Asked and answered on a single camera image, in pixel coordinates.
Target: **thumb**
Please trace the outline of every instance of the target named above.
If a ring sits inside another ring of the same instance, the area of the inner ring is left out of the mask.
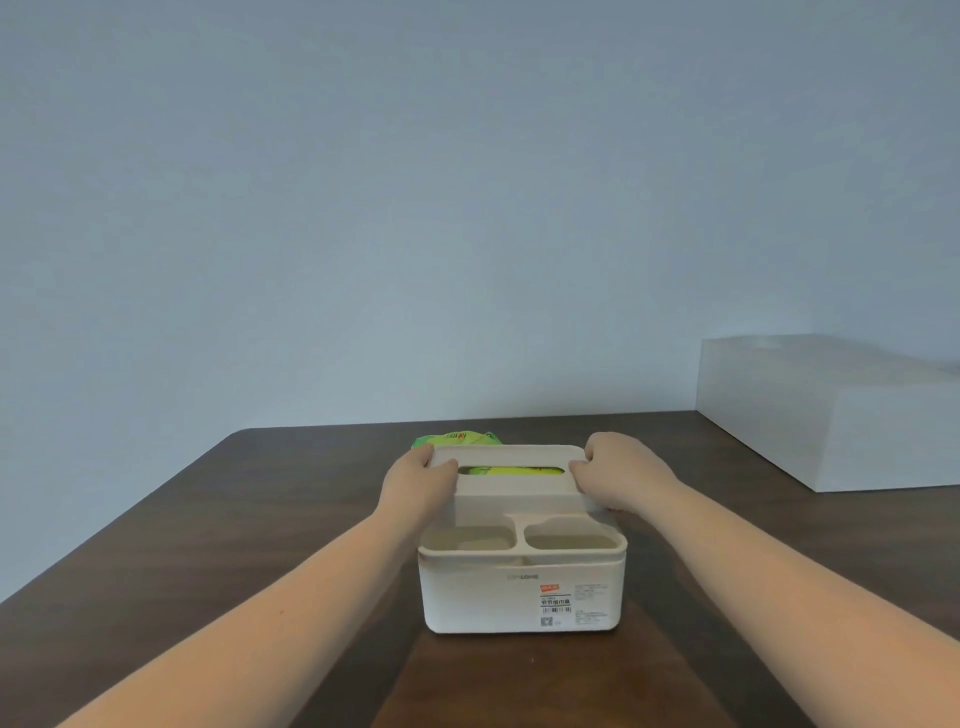
[[[431,470],[436,472],[440,480],[456,480],[457,471],[460,470],[460,463],[458,463],[456,459],[451,459]]]
[[[570,474],[573,475],[573,479],[577,481],[579,485],[581,480],[587,477],[587,468],[589,468],[590,463],[583,460],[571,460],[567,463],[567,468],[570,470]]]

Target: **white box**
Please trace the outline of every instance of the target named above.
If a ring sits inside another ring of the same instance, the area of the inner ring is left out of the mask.
[[[960,374],[820,334],[707,339],[697,409],[817,492],[960,483]]]
[[[431,466],[562,468],[556,475],[469,475],[426,530],[418,562],[434,632],[575,632],[620,621],[627,541],[567,471],[565,445],[437,448]]]

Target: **finger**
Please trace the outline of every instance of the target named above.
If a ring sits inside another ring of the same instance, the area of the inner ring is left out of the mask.
[[[590,435],[589,440],[587,440],[587,446],[584,448],[584,452],[587,454],[587,460],[593,459],[593,446],[596,445],[597,436],[599,434],[599,432],[594,432],[592,435]]]
[[[433,457],[433,443],[427,443],[426,445],[421,445],[419,448],[413,448],[407,453],[407,457],[425,466],[430,462],[430,458]]]
[[[437,477],[440,480],[456,480],[458,474],[457,471],[460,470],[460,463],[458,463],[456,460],[447,460],[445,463],[438,465],[433,470],[437,472]]]
[[[589,463],[585,463],[583,460],[571,460],[566,466],[570,470],[570,474],[573,475],[573,479],[580,482],[580,479],[587,474]]]

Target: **dark brown table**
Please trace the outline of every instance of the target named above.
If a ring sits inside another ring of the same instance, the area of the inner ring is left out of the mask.
[[[249,429],[0,604],[0,724],[55,725],[367,516],[415,437],[461,428],[635,435],[693,487],[960,637],[958,487],[816,495],[694,412]],[[622,522],[617,629],[434,635],[411,559],[294,725],[810,725],[669,546]]]

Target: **wall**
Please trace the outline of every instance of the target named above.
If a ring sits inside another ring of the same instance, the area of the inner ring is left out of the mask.
[[[954,3],[5,3],[0,598],[241,427],[960,358]]]

